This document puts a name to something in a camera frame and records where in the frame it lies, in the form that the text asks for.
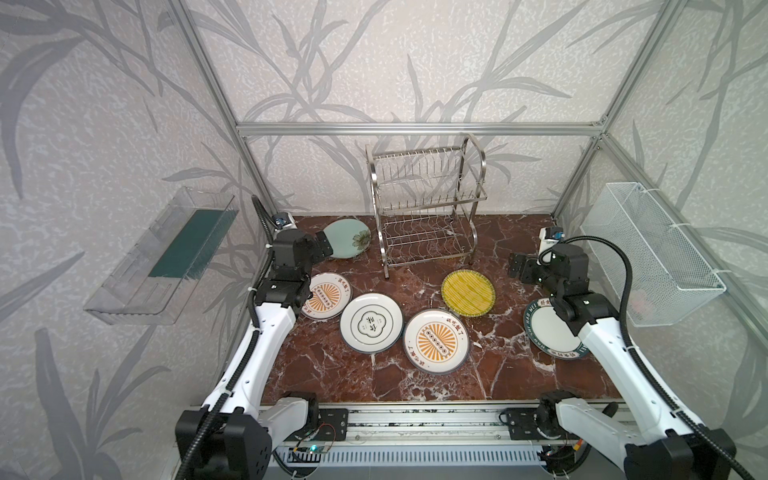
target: dish rack lower shelf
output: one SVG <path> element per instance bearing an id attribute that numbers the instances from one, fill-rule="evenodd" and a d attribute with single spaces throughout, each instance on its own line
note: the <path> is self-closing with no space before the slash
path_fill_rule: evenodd
<path id="1" fill-rule="evenodd" d="M 387 266 L 401 266 L 437 259 L 469 257 L 477 246 L 475 225 L 459 206 L 419 210 L 409 215 L 382 217 L 382 255 Z"/>

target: white plate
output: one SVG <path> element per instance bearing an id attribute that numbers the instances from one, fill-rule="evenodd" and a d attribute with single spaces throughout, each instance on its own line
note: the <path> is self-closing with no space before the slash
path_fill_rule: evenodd
<path id="1" fill-rule="evenodd" d="M 464 324 L 444 310 L 417 313 L 402 334 L 406 355 L 425 372 L 450 373 L 469 355 L 469 336 Z"/>
<path id="2" fill-rule="evenodd" d="M 301 311 L 315 320 L 339 315 L 352 299 L 352 286 L 338 273 L 318 273 L 310 282 L 312 298 L 304 302 Z"/>
<path id="3" fill-rule="evenodd" d="M 571 333 L 568 325 L 554 312 L 549 298 L 534 300 L 523 315 L 528 338 L 540 349 L 559 359 L 580 359 L 589 349 Z"/>
<path id="4" fill-rule="evenodd" d="M 400 306 L 383 293 L 364 293 L 346 306 L 339 321 L 341 337 L 354 350 L 378 353 L 402 333 Z"/>

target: round plate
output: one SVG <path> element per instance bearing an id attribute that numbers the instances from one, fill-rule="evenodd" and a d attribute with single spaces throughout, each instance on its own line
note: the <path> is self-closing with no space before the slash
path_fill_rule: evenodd
<path id="1" fill-rule="evenodd" d="M 339 321 L 341 337 L 361 353 L 378 353 L 402 333 L 400 306 L 383 293 L 364 293 L 346 306 Z"/>
<path id="2" fill-rule="evenodd" d="M 485 315 L 496 301 L 491 280 L 474 270 L 456 270 L 442 281 L 442 299 L 461 316 Z"/>
<path id="3" fill-rule="evenodd" d="M 357 257 L 371 244 L 371 230 L 360 220 L 344 218 L 323 229 L 333 247 L 333 258 Z"/>
<path id="4" fill-rule="evenodd" d="M 301 311 L 315 320 L 325 320 L 339 315 L 352 299 L 349 281 L 338 273 L 318 273 L 310 282 L 312 298 L 304 302 Z"/>
<path id="5" fill-rule="evenodd" d="M 444 310 L 417 313 L 406 325 L 402 343 L 413 365 L 436 375 L 453 372 L 469 355 L 464 324 Z"/>
<path id="6" fill-rule="evenodd" d="M 523 315 L 525 333 L 533 343 L 559 359 L 580 359 L 589 349 L 571 333 L 568 325 L 554 312 L 549 298 L 534 300 Z"/>

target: metal dish rack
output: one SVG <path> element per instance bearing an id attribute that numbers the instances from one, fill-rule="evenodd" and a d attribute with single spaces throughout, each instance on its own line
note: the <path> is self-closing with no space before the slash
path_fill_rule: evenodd
<path id="1" fill-rule="evenodd" d="M 428 260 L 468 257 L 471 263 L 475 212 L 488 198 L 478 139 L 467 134 L 460 147 L 381 155 L 367 145 L 366 157 L 384 277 L 392 266 Z"/>

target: wallpaper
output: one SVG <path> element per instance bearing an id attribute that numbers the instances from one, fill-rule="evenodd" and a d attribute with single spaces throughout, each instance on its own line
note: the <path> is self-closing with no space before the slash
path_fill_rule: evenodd
<path id="1" fill-rule="evenodd" d="M 253 181 L 163 2 L 0 2 L 0 478 L 156 478 L 263 244 Z M 240 212 L 173 326 L 83 311 L 181 186 Z"/>
<path id="2" fill-rule="evenodd" d="M 611 134 L 768 306 L 768 2 L 688 2 Z M 595 184 L 596 161 L 581 187 Z M 589 203 L 570 202 L 578 225 Z M 755 475 L 768 468 L 768 358 L 722 299 L 635 339 L 676 393 L 737 443 Z"/>
<path id="3" fill-rule="evenodd" d="M 188 5 L 240 122 L 589 122 L 606 110 L 661 3 L 190 0 Z M 446 141 L 410 143 L 433 147 Z M 575 141 L 497 140 L 492 147 L 506 145 L 494 151 L 489 177 L 500 181 L 488 185 L 489 201 L 481 209 L 543 211 L 536 207 L 551 198 L 548 189 L 561 191 L 561 179 L 578 160 Z M 262 168 L 269 165 L 264 176 L 282 208 L 369 213 L 367 180 L 360 176 L 365 161 L 355 142 L 365 145 L 362 139 L 326 137 L 250 143 Z M 298 174 L 297 165 L 313 173 Z M 329 192 L 342 197 L 336 205 L 336 194 Z"/>

